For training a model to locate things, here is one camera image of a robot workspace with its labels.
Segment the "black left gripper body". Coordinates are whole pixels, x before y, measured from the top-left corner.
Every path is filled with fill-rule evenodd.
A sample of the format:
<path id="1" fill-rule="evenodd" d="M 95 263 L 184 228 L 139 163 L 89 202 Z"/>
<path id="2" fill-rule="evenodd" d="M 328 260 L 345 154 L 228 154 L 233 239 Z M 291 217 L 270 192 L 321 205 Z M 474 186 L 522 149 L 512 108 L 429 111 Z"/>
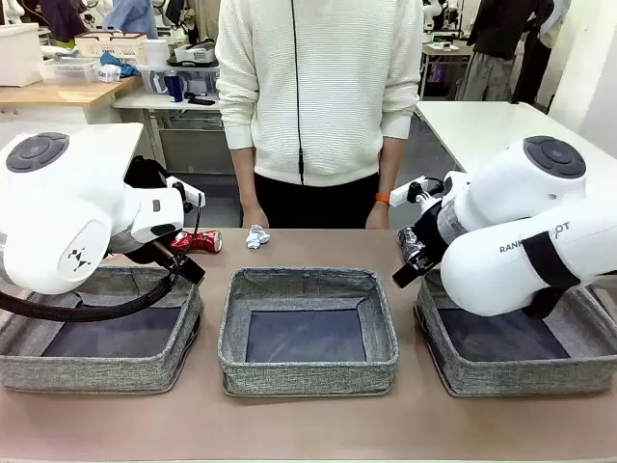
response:
<path id="1" fill-rule="evenodd" d="M 205 270 L 191 257 L 183 252 L 177 253 L 165 246 L 159 240 L 152 242 L 152 247 L 157 252 L 156 262 L 165 267 L 172 276 L 182 277 L 199 286 L 205 276 Z"/>

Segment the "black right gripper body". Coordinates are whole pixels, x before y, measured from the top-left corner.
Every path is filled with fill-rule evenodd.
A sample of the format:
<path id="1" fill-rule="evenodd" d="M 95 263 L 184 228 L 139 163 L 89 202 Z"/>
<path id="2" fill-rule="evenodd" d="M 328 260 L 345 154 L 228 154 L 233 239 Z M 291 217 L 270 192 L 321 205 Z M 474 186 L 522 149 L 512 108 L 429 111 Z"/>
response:
<path id="1" fill-rule="evenodd" d="M 448 247 L 438 227 L 438 217 L 443 208 L 442 202 L 442 200 L 437 200 L 435 204 L 428 207 L 412 226 L 416 242 L 422 245 L 422 249 L 411 258 L 411 266 L 418 276 L 424 276 L 440 264 Z"/>

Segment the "person's left hand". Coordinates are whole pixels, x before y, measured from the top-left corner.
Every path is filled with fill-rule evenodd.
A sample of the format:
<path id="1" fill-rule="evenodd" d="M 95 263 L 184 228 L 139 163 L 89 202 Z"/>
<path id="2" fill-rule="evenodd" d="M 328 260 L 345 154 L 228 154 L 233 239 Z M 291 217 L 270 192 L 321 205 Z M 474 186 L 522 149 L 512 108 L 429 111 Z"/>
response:
<path id="1" fill-rule="evenodd" d="M 384 230 L 389 228 L 389 205 L 377 201 L 369 212 L 365 227 L 368 230 Z"/>

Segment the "person's right hand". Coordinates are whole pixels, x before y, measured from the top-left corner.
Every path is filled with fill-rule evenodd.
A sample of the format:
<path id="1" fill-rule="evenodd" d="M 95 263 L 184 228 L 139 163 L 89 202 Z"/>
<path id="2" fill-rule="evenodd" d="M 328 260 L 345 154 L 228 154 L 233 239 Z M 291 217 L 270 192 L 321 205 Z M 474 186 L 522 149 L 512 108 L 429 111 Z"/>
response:
<path id="1" fill-rule="evenodd" d="M 268 218 L 259 204 L 242 206 L 242 227 L 249 229 L 252 226 L 260 226 L 264 229 L 269 227 Z"/>

